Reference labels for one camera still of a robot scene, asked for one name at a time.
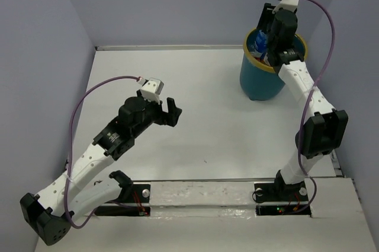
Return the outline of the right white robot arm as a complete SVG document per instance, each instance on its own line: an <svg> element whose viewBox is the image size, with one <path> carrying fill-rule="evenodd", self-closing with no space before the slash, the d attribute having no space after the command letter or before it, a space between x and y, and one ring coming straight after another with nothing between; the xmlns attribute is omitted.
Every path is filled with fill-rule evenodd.
<svg viewBox="0 0 379 252"><path fill-rule="evenodd" d="M269 190L277 199L285 200L300 188L318 161L340 147L348 115L328 102L309 74L305 56L294 44L294 11L265 3L257 28L267 36L267 63L303 108L294 156L277 172Z"/></svg>

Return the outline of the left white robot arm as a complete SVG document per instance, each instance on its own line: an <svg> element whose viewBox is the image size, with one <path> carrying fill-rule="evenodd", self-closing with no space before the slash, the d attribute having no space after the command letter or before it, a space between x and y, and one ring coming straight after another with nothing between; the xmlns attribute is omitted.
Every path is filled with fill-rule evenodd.
<svg viewBox="0 0 379 252"><path fill-rule="evenodd" d="M133 181L122 171L114 171L99 185L86 189L92 179L131 149L136 138L152 124L174 127L182 114L173 98L168 111L161 103L141 96L128 98L118 115L94 137L93 142L72 167L36 194L26 193L20 206L26 223L48 245L60 241L72 223L110 200L123 202L132 192Z"/></svg>

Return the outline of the blue cap bottle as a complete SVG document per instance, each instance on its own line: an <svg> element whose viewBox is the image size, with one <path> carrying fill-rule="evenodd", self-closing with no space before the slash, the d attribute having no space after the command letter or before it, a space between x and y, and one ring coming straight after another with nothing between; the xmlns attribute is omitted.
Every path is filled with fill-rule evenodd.
<svg viewBox="0 0 379 252"><path fill-rule="evenodd" d="M252 55L257 59L263 59L267 51L267 35L262 30L256 32L252 45Z"/></svg>

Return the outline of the red label red cap bottle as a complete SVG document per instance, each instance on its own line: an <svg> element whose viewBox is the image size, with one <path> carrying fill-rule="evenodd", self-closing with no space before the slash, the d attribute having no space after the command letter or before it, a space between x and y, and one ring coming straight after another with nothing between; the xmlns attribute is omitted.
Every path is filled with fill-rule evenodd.
<svg viewBox="0 0 379 252"><path fill-rule="evenodd" d="M268 62L268 56L266 53L263 53L259 58L258 60L261 62L261 63L264 63L266 65L270 65L270 63Z"/></svg>

